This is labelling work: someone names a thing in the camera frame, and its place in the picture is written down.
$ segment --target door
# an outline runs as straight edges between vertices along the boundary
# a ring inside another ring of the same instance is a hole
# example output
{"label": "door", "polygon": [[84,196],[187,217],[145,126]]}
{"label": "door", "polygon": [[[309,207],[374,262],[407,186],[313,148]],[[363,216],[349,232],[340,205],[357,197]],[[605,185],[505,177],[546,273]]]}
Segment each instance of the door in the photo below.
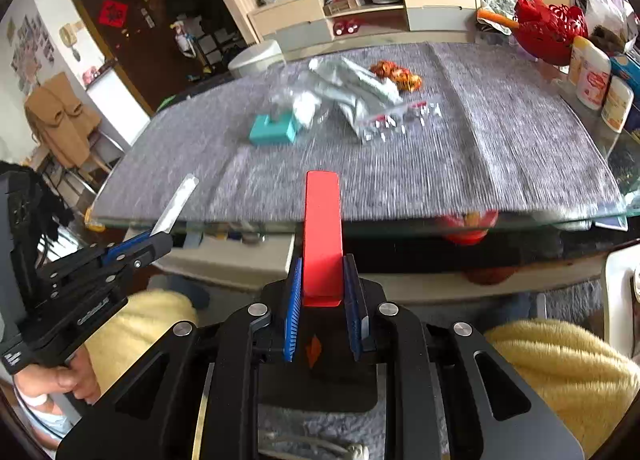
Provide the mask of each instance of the door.
{"label": "door", "polygon": [[153,111],[188,88],[189,75],[202,74],[198,60],[180,52],[169,27],[175,18],[167,16],[164,0],[74,1],[98,45],[118,59],[133,95],[142,96]]}

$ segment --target brown jacket on chair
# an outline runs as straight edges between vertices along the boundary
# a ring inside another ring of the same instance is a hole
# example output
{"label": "brown jacket on chair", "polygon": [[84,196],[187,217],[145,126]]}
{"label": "brown jacket on chair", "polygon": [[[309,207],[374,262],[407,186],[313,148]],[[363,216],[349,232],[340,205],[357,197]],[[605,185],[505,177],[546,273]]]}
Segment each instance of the brown jacket on chair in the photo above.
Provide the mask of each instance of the brown jacket on chair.
{"label": "brown jacket on chair", "polygon": [[100,115],[80,102],[64,72],[36,88],[24,112],[33,135],[60,164],[66,168],[84,164],[90,152],[87,137],[100,124]]}

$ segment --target hand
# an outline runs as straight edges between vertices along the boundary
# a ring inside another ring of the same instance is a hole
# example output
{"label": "hand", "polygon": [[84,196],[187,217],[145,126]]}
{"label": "hand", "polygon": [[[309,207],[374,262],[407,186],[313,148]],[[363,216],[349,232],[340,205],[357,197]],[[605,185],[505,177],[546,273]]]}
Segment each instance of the hand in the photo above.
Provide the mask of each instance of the hand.
{"label": "hand", "polygon": [[[14,375],[14,382],[23,394],[32,397],[73,392],[76,398],[84,398],[89,404],[100,398],[100,386],[84,345],[76,350],[68,368],[44,368],[38,364],[30,364]],[[43,413],[63,414],[50,398],[34,409]]]}

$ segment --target turquoise block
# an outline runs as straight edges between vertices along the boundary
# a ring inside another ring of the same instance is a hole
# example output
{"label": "turquoise block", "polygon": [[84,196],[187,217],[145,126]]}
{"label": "turquoise block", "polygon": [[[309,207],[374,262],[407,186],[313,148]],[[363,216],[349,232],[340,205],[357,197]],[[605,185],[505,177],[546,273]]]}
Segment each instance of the turquoise block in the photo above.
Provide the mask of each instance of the turquoise block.
{"label": "turquoise block", "polygon": [[272,120],[268,115],[258,115],[249,133],[249,140],[256,146],[266,144],[292,144],[296,139],[298,124],[293,113]]}

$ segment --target door frame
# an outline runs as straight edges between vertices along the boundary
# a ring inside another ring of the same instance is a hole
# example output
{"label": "door frame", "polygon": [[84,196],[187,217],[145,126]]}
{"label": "door frame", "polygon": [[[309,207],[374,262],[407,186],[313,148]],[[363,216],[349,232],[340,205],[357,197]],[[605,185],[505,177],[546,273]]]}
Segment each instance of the door frame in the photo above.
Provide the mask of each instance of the door frame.
{"label": "door frame", "polygon": [[[114,53],[109,48],[109,45],[107,45],[105,40],[102,38],[102,36],[98,32],[98,29],[95,26],[94,20],[91,17],[91,15],[89,15],[87,10],[84,8],[84,5],[82,4],[82,0],[71,0],[71,1],[76,7],[76,10],[80,15],[80,19],[84,23],[84,27],[88,30],[89,34],[94,39],[96,45],[98,46],[102,54],[108,60],[115,60],[116,56],[114,55]],[[116,74],[118,75],[122,83],[125,85],[129,93],[131,93],[131,95],[135,98],[138,104],[142,106],[143,110],[145,110],[150,117],[153,117],[156,114],[155,111],[152,110],[151,106],[149,106],[149,104],[146,102],[145,98],[142,96],[140,91],[133,84],[133,82],[127,75],[126,70],[122,67],[122,64],[119,61],[114,65],[113,71],[116,72]]]}

